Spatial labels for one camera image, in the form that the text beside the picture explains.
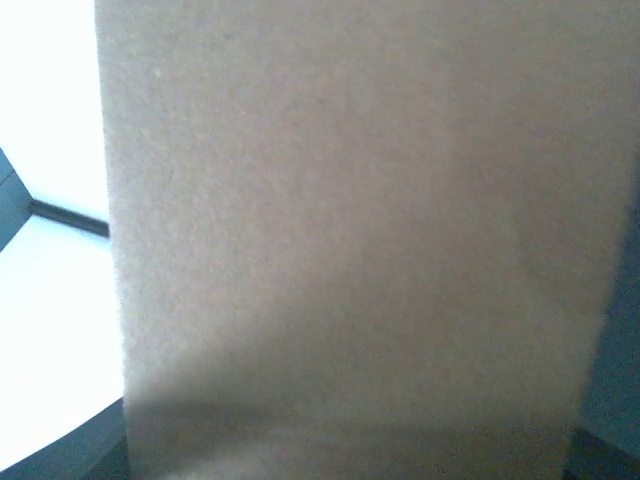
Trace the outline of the cardboard box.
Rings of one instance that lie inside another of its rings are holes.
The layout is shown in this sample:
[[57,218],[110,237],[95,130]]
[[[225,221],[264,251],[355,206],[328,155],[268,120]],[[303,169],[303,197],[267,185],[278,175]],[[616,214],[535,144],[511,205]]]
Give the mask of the cardboard box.
[[136,479],[558,479],[635,1],[100,1]]

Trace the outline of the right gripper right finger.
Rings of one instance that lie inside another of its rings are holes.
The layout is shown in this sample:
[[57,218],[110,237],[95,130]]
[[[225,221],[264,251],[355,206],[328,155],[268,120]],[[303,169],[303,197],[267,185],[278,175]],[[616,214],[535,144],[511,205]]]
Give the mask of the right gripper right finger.
[[563,479],[639,480],[639,459],[584,429],[571,436]]

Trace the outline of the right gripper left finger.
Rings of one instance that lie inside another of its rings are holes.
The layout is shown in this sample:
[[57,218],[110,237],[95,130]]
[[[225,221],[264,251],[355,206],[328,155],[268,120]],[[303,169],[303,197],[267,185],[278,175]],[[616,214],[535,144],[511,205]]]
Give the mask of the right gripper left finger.
[[5,480],[127,479],[123,399],[1,472]]

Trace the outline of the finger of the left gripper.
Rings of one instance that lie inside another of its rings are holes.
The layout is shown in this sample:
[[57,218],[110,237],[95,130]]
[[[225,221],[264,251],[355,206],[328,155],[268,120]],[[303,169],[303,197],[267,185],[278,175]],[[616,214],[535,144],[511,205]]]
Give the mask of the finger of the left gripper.
[[33,198],[4,151],[0,156],[0,248],[4,249],[30,218]]

